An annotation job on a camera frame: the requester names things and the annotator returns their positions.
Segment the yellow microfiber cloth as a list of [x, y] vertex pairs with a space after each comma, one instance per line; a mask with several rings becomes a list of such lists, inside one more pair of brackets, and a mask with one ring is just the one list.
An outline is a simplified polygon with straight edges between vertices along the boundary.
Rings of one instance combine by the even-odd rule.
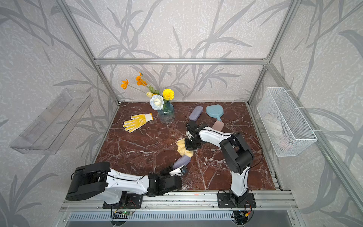
[[190, 151], [186, 149], [185, 146], [185, 139], [180, 139], [176, 142], [177, 145], [177, 152], [181, 155], [181, 156], [187, 156], [189, 158], [191, 158], [194, 154], [194, 151]]

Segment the lavender eyeglass case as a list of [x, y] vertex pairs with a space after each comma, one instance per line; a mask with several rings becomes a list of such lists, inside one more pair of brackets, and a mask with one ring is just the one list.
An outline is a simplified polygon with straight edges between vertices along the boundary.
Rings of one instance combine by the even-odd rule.
[[189, 115], [189, 120], [191, 121], [197, 121], [197, 119], [200, 117], [200, 115], [203, 113], [203, 107], [202, 106], [196, 106], [192, 113]]
[[181, 166], [188, 165], [191, 161], [191, 157], [187, 155], [181, 156], [177, 161], [173, 163], [173, 170], [180, 168]]

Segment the pink eyeglass case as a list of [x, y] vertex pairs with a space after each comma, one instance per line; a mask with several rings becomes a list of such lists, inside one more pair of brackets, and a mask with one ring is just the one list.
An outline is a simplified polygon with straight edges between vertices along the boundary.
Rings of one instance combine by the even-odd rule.
[[224, 128], [224, 125], [225, 124], [223, 122], [216, 120], [212, 126], [212, 129], [216, 130], [216, 131], [222, 131], [222, 129]]

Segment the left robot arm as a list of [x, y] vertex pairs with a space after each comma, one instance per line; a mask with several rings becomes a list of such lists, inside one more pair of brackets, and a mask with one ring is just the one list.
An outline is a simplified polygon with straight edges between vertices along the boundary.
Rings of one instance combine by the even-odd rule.
[[159, 174], [136, 176], [116, 171], [110, 165], [109, 162], [100, 162], [76, 168], [71, 175], [66, 200], [83, 201], [95, 197], [113, 205], [122, 201], [127, 193], [149, 197], [163, 196], [180, 190], [182, 176], [188, 172], [187, 166], [182, 165], [177, 169], [167, 167]]

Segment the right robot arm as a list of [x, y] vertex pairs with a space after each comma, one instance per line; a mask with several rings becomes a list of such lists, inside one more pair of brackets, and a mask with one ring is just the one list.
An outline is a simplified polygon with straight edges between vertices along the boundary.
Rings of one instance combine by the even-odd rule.
[[225, 133], [209, 126], [197, 125], [195, 121], [186, 124], [187, 136], [185, 147], [195, 151], [205, 143], [213, 144], [222, 150], [225, 162], [232, 171], [230, 198], [237, 204], [248, 195], [248, 173], [254, 160], [253, 151], [239, 133]]

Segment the teal hand mirror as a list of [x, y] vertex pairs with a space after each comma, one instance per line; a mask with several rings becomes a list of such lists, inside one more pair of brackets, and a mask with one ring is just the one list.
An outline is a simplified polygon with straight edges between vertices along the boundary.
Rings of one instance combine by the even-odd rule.
[[224, 109], [221, 105], [207, 106], [206, 113], [212, 118], [216, 118], [218, 121], [222, 121], [221, 117], [224, 115]]

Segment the glass vase with flowers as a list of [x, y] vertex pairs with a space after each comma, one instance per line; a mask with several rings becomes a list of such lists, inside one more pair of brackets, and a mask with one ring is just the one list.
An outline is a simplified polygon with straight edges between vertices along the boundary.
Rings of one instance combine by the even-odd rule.
[[148, 84], [141, 72], [139, 72], [139, 74], [140, 75], [136, 77], [137, 86], [145, 87], [148, 91], [143, 91], [130, 85], [127, 79], [122, 80], [120, 87], [123, 90], [130, 87], [144, 93], [150, 99], [149, 102], [152, 109], [157, 111], [160, 121], [166, 124], [171, 123], [175, 119], [175, 109], [171, 104], [171, 101], [175, 98], [175, 92], [172, 89], [164, 89], [160, 92], [152, 85]]

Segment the yellow work glove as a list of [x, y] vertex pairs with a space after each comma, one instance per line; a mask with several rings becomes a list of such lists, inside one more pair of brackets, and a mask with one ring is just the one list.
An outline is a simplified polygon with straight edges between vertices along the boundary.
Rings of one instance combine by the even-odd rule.
[[153, 120], [154, 118], [152, 113], [133, 115], [130, 120], [123, 123], [123, 127], [126, 131], [131, 133], [144, 126], [147, 122]]

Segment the aluminium mounting rail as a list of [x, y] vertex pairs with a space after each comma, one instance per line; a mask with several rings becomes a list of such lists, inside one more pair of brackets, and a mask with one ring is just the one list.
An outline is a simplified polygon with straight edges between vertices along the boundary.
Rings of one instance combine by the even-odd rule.
[[[143, 197], [137, 211], [214, 211], [218, 210], [217, 191], [176, 191], [161, 197]], [[298, 206], [290, 191], [254, 190], [256, 211], [297, 210]], [[102, 211], [103, 202], [95, 199], [65, 201], [60, 212]]]

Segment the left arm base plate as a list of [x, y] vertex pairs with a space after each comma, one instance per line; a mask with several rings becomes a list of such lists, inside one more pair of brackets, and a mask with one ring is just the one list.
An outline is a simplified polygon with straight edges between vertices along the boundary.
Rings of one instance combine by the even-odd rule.
[[121, 199], [116, 204], [107, 204], [104, 202], [103, 209], [140, 209], [143, 200], [143, 195], [131, 194], [122, 192]]

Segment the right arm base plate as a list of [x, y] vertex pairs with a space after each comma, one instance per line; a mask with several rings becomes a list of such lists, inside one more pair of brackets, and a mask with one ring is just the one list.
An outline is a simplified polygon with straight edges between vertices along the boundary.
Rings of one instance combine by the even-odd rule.
[[250, 208], [257, 207], [253, 193], [246, 192], [242, 196], [236, 196], [232, 191], [226, 193], [219, 191], [217, 193], [218, 207], [222, 208]]

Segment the clear acrylic wall shelf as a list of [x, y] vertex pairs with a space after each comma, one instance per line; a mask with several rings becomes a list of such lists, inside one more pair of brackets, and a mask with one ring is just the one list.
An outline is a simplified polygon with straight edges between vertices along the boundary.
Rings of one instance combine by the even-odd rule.
[[64, 89], [10, 148], [21, 154], [56, 154], [92, 102], [90, 93]]

